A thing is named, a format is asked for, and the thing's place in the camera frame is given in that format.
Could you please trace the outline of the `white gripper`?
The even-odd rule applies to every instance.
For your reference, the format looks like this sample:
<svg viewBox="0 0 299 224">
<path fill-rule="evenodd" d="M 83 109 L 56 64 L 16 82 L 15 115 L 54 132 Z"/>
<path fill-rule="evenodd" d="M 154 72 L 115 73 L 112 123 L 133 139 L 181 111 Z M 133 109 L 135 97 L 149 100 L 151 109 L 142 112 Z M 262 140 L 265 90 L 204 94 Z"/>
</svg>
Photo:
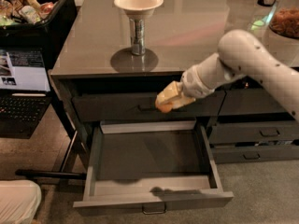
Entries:
<svg viewBox="0 0 299 224">
<path fill-rule="evenodd" d="M 205 98 L 214 91 L 204 84 L 197 66 L 193 65 L 182 74 L 180 82 L 172 81 L 168 84 L 157 95 L 156 102 L 158 105 L 164 105 L 166 110 L 178 109 L 193 103 L 195 99 Z"/>
</svg>

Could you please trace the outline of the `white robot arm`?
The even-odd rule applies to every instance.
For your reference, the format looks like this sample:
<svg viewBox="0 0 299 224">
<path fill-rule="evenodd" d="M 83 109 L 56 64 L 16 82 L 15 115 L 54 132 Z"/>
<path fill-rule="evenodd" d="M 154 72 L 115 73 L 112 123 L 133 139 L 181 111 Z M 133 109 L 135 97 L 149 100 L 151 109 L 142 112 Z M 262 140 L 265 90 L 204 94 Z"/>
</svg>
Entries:
<svg viewBox="0 0 299 224">
<path fill-rule="evenodd" d="M 299 121 L 299 72 L 275 59 L 252 34 L 233 30 L 225 34 L 218 51 L 183 72 L 161 91 L 155 106 L 168 113 L 203 99 L 218 87 L 248 76 Z"/>
</svg>

